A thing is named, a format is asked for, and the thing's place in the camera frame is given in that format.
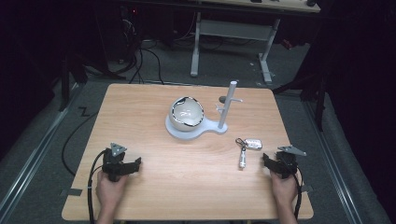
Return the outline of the white-framed desk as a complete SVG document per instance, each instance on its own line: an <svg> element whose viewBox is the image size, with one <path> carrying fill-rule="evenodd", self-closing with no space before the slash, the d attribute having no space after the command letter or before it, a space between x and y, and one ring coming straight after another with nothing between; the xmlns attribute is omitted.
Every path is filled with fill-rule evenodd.
<svg viewBox="0 0 396 224"><path fill-rule="evenodd" d="M219 3L231 6L268 8L277 11L319 13L320 7L317 0L195 0L201 6L203 3ZM268 68L267 57L276 37L280 18L274 19L271 25L259 25L236 22L202 19L201 13L196 13L194 49L191 58L191 76L199 74L200 37L212 35L219 37L239 38L246 40L264 41L266 43L263 52L258 54L258 60L262 70L265 84L272 83L271 72Z"/></svg>

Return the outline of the person's left hand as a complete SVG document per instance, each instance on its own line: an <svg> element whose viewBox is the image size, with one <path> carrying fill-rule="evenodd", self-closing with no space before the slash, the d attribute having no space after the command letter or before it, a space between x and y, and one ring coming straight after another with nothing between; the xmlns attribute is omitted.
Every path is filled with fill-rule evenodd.
<svg viewBox="0 0 396 224"><path fill-rule="evenodd" d="M112 182L109 180L108 174L102 171L97 174L96 194L102 210L113 211L117 209L127 180L127 175L122 176L118 182Z"/></svg>

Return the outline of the person's right hand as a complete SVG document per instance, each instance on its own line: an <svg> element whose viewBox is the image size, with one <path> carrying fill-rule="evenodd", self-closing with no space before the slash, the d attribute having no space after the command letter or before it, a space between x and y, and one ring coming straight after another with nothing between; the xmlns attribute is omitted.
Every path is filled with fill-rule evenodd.
<svg viewBox="0 0 396 224"><path fill-rule="evenodd" d="M297 196L297 184L290 175L288 178L281 178L278 174L271 172L273 194L278 205L292 205Z"/></svg>

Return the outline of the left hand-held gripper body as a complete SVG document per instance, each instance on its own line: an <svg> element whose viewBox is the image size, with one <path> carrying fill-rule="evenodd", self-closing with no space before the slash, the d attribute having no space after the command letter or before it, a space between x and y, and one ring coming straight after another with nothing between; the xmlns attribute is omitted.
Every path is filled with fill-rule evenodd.
<svg viewBox="0 0 396 224"><path fill-rule="evenodd" d="M112 142L104 151L102 171L108 175L112 182L118 182L121 177L121 168L126 147Z"/></svg>

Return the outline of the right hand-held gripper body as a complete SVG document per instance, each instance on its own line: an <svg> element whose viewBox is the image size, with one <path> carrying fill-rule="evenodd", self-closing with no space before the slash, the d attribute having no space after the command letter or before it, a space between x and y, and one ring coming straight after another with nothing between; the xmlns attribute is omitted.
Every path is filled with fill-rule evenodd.
<svg viewBox="0 0 396 224"><path fill-rule="evenodd" d="M306 152L293 145L278 147L276 159L281 165L281 169L278 173L281 175L282 179L285 179L290 175L294 175L297 172L297 156L305 157Z"/></svg>

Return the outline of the black metal stand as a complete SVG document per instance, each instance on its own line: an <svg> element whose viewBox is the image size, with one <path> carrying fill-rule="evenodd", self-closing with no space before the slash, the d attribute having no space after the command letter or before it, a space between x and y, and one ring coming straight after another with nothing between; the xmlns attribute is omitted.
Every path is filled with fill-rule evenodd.
<svg viewBox="0 0 396 224"><path fill-rule="evenodd" d="M73 77L77 84L85 84L88 81L88 76L86 75L84 67L84 59L78 54L68 54L62 60L61 111L66 109L70 101L70 77Z"/></svg>
<svg viewBox="0 0 396 224"><path fill-rule="evenodd" d="M320 53L318 48L311 46L304 56L293 81L273 89L273 94L280 94L288 90L301 90L300 99L303 102L315 101L314 122L321 132L323 131L322 116L325 109L327 80L322 63L323 54Z"/></svg>

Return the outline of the metal floor rail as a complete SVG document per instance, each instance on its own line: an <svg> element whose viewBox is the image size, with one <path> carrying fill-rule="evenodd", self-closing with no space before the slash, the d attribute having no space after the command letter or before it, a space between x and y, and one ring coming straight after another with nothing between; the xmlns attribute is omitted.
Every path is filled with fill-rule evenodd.
<svg viewBox="0 0 396 224"><path fill-rule="evenodd" d="M307 102L302 102L302 105L319 140L320 152L322 154L325 166L327 167L328 173L332 179L335 191L346 213L349 224L362 224L360 213L352 199L351 192L337 166L336 160L334 159L334 156L330 149L330 145L324 135L324 132L319 129L316 123L315 112L312 108L312 105Z"/></svg>
<svg viewBox="0 0 396 224"><path fill-rule="evenodd" d="M73 84L66 103L59 96L40 112L0 162L0 224L7 224L46 154L53 136L83 90Z"/></svg>

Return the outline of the white stand with pegs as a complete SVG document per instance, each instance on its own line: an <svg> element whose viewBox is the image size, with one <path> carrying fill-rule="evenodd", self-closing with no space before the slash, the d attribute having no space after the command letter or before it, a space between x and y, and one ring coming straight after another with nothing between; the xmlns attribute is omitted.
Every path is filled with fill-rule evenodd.
<svg viewBox="0 0 396 224"><path fill-rule="evenodd" d="M178 131L170 122L170 119L165 118L165 128L169 132L170 135L174 136L177 139L181 140L193 140L198 138L203 133L216 133L216 134L224 134L228 130L228 126L226 124L226 118L230 109L232 102L242 102L242 99L236 99L233 97L233 94L236 90L237 81L233 80L230 82L230 86L226 96L220 96L219 101L222 103L222 106L216 106L217 111L219 112L219 120L211 120L204 114L203 122L195 129L189 132Z"/></svg>

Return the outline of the key bunch with fob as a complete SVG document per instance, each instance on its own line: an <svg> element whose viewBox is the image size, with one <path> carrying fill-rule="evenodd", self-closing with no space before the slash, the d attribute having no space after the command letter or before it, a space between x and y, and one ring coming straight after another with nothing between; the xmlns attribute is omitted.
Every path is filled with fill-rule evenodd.
<svg viewBox="0 0 396 224"><path fill-rule="evenodd" d="M261 150L262 149L262 141L260 139L253 138L236 138L235 143L240 146L240 155L239 155L239 168L245 169L247 166L247 150Z"/></svg>

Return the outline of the white bowl with black rim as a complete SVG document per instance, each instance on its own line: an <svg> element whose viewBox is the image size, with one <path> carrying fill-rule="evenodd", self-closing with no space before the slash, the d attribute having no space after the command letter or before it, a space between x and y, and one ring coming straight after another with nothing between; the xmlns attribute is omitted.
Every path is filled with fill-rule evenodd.
<svg viewBox="0 0 396 224"><path fill-rule="evenodd" d="M202 105L195 98L183 96L171 104L168 118L178 131L189 132L203 122L204 114Z"/></svg>

